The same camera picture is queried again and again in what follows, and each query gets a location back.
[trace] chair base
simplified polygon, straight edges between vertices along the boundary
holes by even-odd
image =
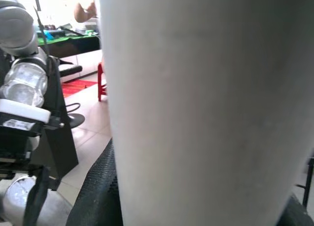
[[[71,129],[81,125],[85,121],[85,117],[82,114],[69,113],[68,116]]]

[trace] white pole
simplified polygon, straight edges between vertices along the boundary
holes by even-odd
[[[313,0],[101,0],[124,225],[273,226],[314,146]]]

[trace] transparent plastic part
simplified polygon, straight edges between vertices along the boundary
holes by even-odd
[[[38,65],[18,63],[7,73],[0,94],[7,100],[41,107],[47,90],[47,80],[46,72]]]

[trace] chrome cylinder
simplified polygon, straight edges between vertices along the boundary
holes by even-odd
[[[34,177],[18,175],[0,181],[0,217],[14,226],[23,225],[27,196],[35,184]],[[48,191],[37,226],[65,226],[71,204],[56,191]]]

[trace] sticker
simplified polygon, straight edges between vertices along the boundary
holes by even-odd
[[[21,129],[21,130],[27,130],[27,131],[30,131],[34,125],[35,123],[22,122],[22,121],[14,120],[14,119],[8,120],[3,123],[3,126],[5,127],[11,127],[14,129]]]

